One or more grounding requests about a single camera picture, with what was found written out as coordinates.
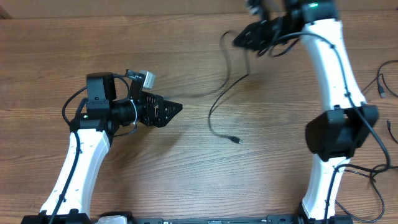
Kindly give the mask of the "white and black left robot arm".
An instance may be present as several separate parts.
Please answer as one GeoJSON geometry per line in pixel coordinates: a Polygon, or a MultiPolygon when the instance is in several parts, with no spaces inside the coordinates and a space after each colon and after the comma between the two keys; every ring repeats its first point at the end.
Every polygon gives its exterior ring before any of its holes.
{"type": "Polygon", "coordinates": [[[91,223],[91,198],[101,164],[118,129],[142,123],[162,128],[183,109],[182,104],[151,93],[155,75],[127,70],[91,73],[86,77],[87,96],[72,120],[67,156],[57,182],[36,215],[23,223],[91,223]]]}

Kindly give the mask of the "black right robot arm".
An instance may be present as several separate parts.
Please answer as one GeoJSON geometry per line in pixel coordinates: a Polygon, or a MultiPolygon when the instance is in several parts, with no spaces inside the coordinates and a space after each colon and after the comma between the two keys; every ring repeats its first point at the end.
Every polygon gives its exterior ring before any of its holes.
{"type": "Polygon", "coordinates": [[[234,45],[262,56],[276,45],[301,41],[320,87],[322,114],[305,128],[305,140],[313,156],[312,171],[299,213],[292,221],[352,223],[351,216],[336,214],[336,196],[343,174],[352,168],[355,150],[374,134],[379,113],[376,106],[367,103],[354,77],[336,4],[286,1],[285,14],[275,19],[271,19],[263,1],[247,1],[246,7],[260,20],[249,24],[234,39],[234,45]]]}

